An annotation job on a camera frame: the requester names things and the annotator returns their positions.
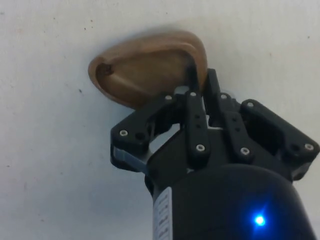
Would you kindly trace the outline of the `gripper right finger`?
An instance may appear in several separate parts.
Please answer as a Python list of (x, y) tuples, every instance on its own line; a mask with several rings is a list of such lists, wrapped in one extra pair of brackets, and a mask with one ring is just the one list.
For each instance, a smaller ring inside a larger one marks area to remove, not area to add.
[(299, 181), (320, 153), (318, 143), (260, 102), (239, 103), (222, 92), (212, 68), (203, 97), (208, 126), (222, 132), (227, 163), (257, 166)]

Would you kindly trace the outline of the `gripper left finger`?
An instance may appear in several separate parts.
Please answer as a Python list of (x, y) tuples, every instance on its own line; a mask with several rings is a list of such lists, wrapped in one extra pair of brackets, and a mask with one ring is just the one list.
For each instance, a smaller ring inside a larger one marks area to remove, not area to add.
[(194, 61), (173, 93), (161, 93), (110, 131), (110, 162), (135, 173), (201, 169), (211, 154), (206, 114)]

